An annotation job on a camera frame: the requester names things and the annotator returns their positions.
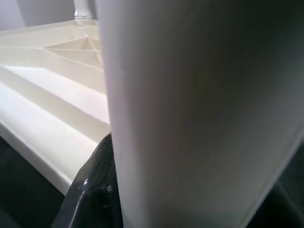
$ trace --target white column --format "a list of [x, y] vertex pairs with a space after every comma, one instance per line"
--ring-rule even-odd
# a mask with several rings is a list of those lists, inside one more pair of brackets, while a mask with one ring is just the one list
[[124, 227], [244, 228], [304, 136], [304, 35], [253, 0], [97, 2]]
[[74, 0], [75, 22], [77, 24], [92, 23], [93, 14], [89, 8], [88, 0]]

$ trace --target white pillar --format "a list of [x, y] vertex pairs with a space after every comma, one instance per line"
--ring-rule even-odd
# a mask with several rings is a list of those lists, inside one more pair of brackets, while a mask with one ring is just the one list
[[124, 228], [244, 228], [303, 139], [304, 35], [249, 1], [97, 1]]
[[88, 0], [74, 0], [76, 24], [90, 24], [94, 20]]

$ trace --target dark floor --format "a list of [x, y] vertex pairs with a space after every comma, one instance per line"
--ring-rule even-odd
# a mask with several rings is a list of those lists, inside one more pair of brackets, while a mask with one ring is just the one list
[[63, 199], [0, 138], [0, 228], [49, 228]]

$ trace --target white baluster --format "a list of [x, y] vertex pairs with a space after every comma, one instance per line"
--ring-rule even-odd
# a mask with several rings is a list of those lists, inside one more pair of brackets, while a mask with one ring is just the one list
[[88, 0], [74, 0], [75, 22], [78, 25], [93, 24], [94, 17], [89, 8]]

